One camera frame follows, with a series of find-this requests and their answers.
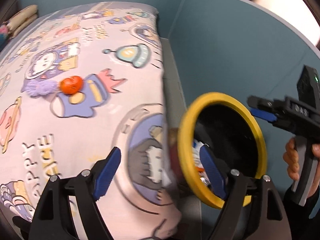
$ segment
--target hand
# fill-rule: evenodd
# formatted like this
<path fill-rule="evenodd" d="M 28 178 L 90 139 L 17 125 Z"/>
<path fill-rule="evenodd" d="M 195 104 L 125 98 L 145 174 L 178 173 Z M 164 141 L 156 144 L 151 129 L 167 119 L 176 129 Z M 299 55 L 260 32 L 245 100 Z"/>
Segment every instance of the hand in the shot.
<path fill-rule="evenodd" d="M 283 154 L 284 161 L 288 164 L 288 175 L 293 180 L 299 179 L 299 155 L 298 152 L 294 149 L 295 142 L 294 138 L 291 138 L 289 142 L 285 145 L 286 152 Z M 312 152 L 315 157 L 320 158 L 320 144 L 314 144 L 312 146 Z M 320 183 L 320 161 L 318 160 L 318 166 L 316 169 L 316 174 L 312 182 L 311 189 L 309 191 L 308 197 L 311 197 L 317 190 Z"/>

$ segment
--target screw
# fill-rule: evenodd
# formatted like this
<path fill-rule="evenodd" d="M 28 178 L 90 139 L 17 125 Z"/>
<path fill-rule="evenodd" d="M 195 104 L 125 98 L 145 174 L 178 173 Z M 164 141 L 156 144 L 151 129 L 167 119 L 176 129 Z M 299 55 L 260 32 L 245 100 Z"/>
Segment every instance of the screw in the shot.
<path fill-rule="evenodd" d="M 90 171 L 89 170 L 83 170 L 81 172 L 81 175 L 84 176 L 84 177 L 88 177 L 90 175 Z"/>
<path fill-rule="evenodd" d="M 210 185 L 210 181 L 208 181 L 205 177 L 201 177 L 200 179 L 201 179 L 202 183 L 205 184 L 206 186 Z"/>
<path fill-rule="evenodd" d="M 263 175 L 262 177 L 266 182 L 271 181 L 271 178 L 268 175 Z"/>
<path fill-rule="evenodd" d="M 231 174 L 233 176 L 239 176 L 240 172 L 238 170 L 233 169 L 233 170 L 231 170 Z"/>
<path fill-rule="evenodd" d="M 57 175 L 52 175 L 52 176 L 50 177 L 50 181 L 52 181 L 52 182 L 55 182 L 57 179 L 58 179 L 58 176 L 57 176 Z"/>

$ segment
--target purple plush toy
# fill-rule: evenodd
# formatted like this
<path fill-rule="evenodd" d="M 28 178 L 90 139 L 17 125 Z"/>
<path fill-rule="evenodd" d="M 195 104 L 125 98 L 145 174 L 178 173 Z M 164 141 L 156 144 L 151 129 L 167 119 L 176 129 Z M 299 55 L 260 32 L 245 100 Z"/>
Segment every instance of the purple plush toy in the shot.
<path fill-rule="evenodd" d="M 58 90 L 58 83 L 54 80 L 30 81 L 26 92 L 31 97 L 45 96 Z"/>

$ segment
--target blue gripper pad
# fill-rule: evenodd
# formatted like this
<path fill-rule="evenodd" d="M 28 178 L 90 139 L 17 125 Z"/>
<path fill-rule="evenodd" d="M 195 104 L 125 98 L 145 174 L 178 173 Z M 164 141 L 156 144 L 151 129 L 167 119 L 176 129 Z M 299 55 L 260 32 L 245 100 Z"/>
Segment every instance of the blue gripper pad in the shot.
<path fill-rule="evenodd" d="M 119 148 L 115 147 L 107 157 L 106 164 L 101 168 L 100 174 L 98 174 L 96 180 L 94 181 L 94 191 L 92 196 L 95 201 L 107 193 L 120 162 L 121 151 Z"/>
<path fill-rule="evenodd" d="M 225 178 L 221 175 L 206 147 L 207 145 L 203 145 L 200 148 L 200 161 L 207 173 L 213 193 L 217 197 L 225 200 L 227 198 Z"/>
<path fill-rule="evenodd" d="M 250 109 L 250 113 L 260 119 L 266 120 L 268 122 L 275 122 L 277 121 L 277 117 L 269 112 L 263 111 L 263 110 L 259 110 L 256 108 L 251 108 Z"/>

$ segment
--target sleeve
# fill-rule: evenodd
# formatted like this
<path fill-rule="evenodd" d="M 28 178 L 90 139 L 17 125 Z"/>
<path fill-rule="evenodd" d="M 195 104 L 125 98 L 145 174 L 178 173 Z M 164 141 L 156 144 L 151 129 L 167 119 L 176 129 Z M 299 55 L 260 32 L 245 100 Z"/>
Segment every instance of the sleeve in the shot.
<path fill-rule="evenodd" d="M 292 194 L 293 192 L 291 188 L 289 188 L 284 195 L 283 204 L 289 220 L 292 240 L 298 240 L 311 221 L 309 216 L 319 198 L 319 187 L 311 197 L 307 198 L 306 204 L 303 207 L 291 200 Z"/>

